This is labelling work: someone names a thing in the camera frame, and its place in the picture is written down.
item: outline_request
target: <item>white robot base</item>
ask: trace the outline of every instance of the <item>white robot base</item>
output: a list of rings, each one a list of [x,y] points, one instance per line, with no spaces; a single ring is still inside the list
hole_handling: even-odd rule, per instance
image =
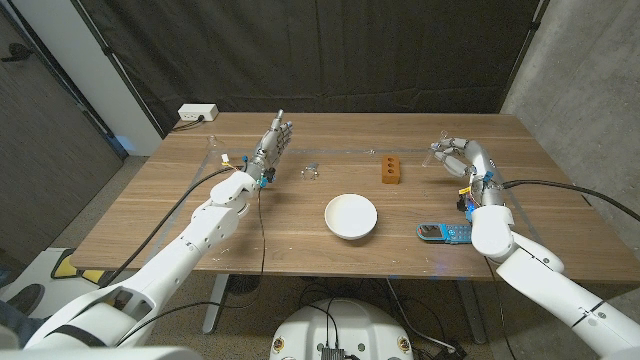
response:
[[[329,299],[313,303],[327,310]],[[271,360],[332,359],[327,344],[327,314],[311,306],[296,311],[273,336]],[[363,301],[335,298],[329,313],[338,328],[339,349],[359,359],[413,359],[407,332],[384,311]],[[336,332],[329,319],[329,348],[335,349]]]

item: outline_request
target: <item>wooden table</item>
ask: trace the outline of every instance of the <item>wooden table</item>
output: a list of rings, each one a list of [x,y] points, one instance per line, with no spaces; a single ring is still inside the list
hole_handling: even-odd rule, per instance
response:
[[[272,118],[273,114],[222,113],[213,123],[170,134],[76,250],[73,264],[117,268],[194,178],[214,170],[212,161],[203,162],[207,136],[215,133],[232,160],[239,162],[240,154],[250,155]],[[428,144],[445,129],[451,136],[479,141],[505,180],[570,182],[513,116],[285,113],[285,120],[294,123],[293,141],[277,168],[276,182],[261,195],[265,274],[490,279],[482,256],[471,245],[432,245],[415,234],[416,225],[424,221],[464,222],[455,203],[467,179],[452,177],[436,161],[421,166]],[[400,157],[399,185],[381,183],[384,154]],[[311,162],[320,164],[320,176],[304,181],[300,171]],[[143,264],[159,245],[157,239],[162,247],[175,238],[211,187],[226,176],[196,189],[131,267]],[[374,231],[361,240],[342,240],[324,223],[325,206],[343,193],[361,194],[378,210]],[[557,254],[570,278],[640,281],[640,263],[580,194],[521,186],[505,194],[505,200],[515,216],[515,231]],[[259,273],[263,240],[256,210],[254,206],[233,237],[208,253],[197,269]]]

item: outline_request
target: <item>concrete wall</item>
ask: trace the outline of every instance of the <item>concrete wall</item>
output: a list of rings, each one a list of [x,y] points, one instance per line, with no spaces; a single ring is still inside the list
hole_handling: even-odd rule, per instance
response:
[[[640,1],[552,1],[502,113],[518,116],[576,185],[640,213],[639,81]],[[640,223],[589,201],[640,259]]]
[[[160,135],[71,2],[14,0],[14,4],[127,152],[151,155],[162,142]]]

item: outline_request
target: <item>white bowl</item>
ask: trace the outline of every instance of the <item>white bowl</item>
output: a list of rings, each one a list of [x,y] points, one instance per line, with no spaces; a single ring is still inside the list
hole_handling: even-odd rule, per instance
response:
[[[343,194],[327,204],[324,221],[334,234],[343,239],[355,240],[373,229],[378,221],[378,212],[364,196]]]

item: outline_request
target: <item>wooden block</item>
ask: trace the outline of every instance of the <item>wooden block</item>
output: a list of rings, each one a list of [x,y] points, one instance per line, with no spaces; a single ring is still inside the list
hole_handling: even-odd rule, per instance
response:
[[[382,156],[382,183],[397,184],[400,182],[400,159],[396,155]]]

